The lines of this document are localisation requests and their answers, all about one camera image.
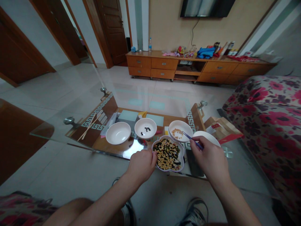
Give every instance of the wooden drawer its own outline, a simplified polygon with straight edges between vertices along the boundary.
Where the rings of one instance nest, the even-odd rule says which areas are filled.
[[[151,69],[152,78],[166,78],[173,79],[175,76],[174,70],[164,70],[164,69]]]
[[[262,65],[262,64],[239,64],[237,68],[232,72],[235,75],[253,76],[253,75],[264,75],[271,70],[273,65]]]
[[[151,67],[157,69],[176,70],[179,60],[164,59],[164,58],[152,58]]]
[[[203,72],[231,74],[237,67],[238,63],[225,63],[225,62],[207,62]]]
[[[242,83],[244,80],[248,79],[248,76],[241,76],[241,75],[230,75],[226,81],[224,82],[225,84],[229,85],[239,85]]]
[[[126,59],[129,67],[151,67],[150,57],[127,56]]]
[[[150,77],[150,68],[129,67],[129,74],[134,76]]]
[[[217,73],[202,73],[198,78],[198,82],[209,82],[209,83],[224,83],[229,77],[229,74],[217,74]]]

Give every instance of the sneaker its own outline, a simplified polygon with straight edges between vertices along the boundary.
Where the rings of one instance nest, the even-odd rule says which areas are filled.
[[[187,206],[186,215],[179,226],[202,226],[208,222],[208,208],[201,198],[193,198]]]
[[[112,186],[120,179],[116,177],[112,183]],[[131,200],[129,199],[125,205],[121,208],[124,215],[124,225],[125,226],[136,226],[136,215]]]

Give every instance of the beige wall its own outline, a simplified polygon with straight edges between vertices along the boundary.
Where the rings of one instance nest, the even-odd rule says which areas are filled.
[[[207,47],[235,41],[239,49],[274,0],[236,0],[228,17],[201,18],[194,28],[193,44]],[[153,50],[191,47],[197,18],[180,18],[182,0],[150,0],[150,37]]]

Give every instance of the hand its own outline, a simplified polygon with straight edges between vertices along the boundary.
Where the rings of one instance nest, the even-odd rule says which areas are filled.
[[[156,162],[156,151],[152,152],[150,148],[148,150],[138,151],[132,155],[126,174],[140,186],[149,179],[155,170]]]
[[[204,150],[200,151],[195,142],[190,140],[192,152],[209,182],[217,186],[223,186],[225,183],[231,182],[224,150],[203,136],[193,137],[192,139],[199,141],[204,147]]]

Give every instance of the white bowl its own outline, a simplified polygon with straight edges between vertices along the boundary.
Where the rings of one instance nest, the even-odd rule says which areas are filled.
[[[220,144],[218,142],[218,140],[212,136],[210,133],[207,133],[205,131],[196,131],[194,134],[193,134],[194,137],[198,137],[198,136],[204,136],[205,138],[207,138],[207,140],[209,140],[211,143],[217,145],[220,147]]]
[[[110,126],[106,139],[110,144],[118,145],[127,141],[131,135],[131,127],[125,122],[117,122]]]
[[[180,120],[175,120],[175,121],[173,121],[173,122],[171,122],[170,124],[169,124],[169,133],[170,133],[170,135],[171,135],[171,137],[174,139],[174,140],[176,140],[176,141],[179,141],[179,142],[188,142],[189,141],[189,138],[188,137],[186,137],[184,134],[183,135],[181,135],[181,134],[179,134],[179,133],[175,133],[175,136],[176,137],[178,137],[178,139],[176,139],[174,136],[173,136],[173,134],[172,134],[172,131],[174,130],[174,129],[179,129],[179,130],[182,130],[182,131],[184,131],[188,136],[190,136],[190,137],[192,137],[193,136],[193,132],[192,132],[192,129],[190,128],[190,126],[187,124],[187,123],[185,123],[185,122],[183,122],[183,121],[180,121]]]
[[[139,119],[135,124],[135,133],[141,139],[147,140],[152,138],[157,132],[157,125],[154,120],[149,118]]]
[[[157,141],[155,141],[155,142],[153,143],[151,149],[153,150],[155,144],[158,143],[158,142],[160,142],[160,140],[162,140],[162,139],[168,139],[168,140],[170,140],[172,143],[175,143],[175,144],[179,147],[180,152],[179,152],[179,155],[178,155],[178,161],[181,163],[181,168],[180,168],[179,170],[172,170],[172,169],[163,170],[163,169],[161,169],[161,168],[156,164],[157,167],[158,167],[161,171],[163,171],[163,172],[168,172],[168,171],[180,172],[180,171],[184,168],[184,158],[183,158],[183,156],[184,156],[185,150],[184,150],[183,146],[182,146],[179,142],[174,141],[170,136],[164,135],[164,136],[160,137],[159,140],[157,140]]]

